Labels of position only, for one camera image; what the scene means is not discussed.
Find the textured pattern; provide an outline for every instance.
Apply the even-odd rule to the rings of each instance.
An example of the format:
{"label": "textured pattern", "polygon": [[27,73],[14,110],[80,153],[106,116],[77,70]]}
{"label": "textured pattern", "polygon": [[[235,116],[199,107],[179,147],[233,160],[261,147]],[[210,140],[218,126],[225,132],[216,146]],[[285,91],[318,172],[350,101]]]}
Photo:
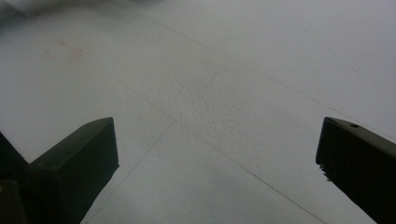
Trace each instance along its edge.
{"label": "textured pattern", "polygon": [[[120,169],[90,223],[373,223],[315,154],[326,116],[396,139],[394,10],[388,0],[78,0],[16,17],[0,27],[0,129],[32,161],[79,124],[114,118]],[[219,183],[194,171],[208,163]],[[233,197],[241,204],[218,208]]]}

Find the white floor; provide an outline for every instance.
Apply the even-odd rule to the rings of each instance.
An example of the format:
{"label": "white floor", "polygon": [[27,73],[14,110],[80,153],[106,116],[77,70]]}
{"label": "white floor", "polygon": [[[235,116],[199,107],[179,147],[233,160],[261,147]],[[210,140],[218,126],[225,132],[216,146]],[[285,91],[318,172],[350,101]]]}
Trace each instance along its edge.
{"label": "white floor", "polygon": [[0,131],[28,161],[114,117],[82,223],[374,223],[315,164],[323,118],[396,139],[393,0],[78,1],[0,23]]}

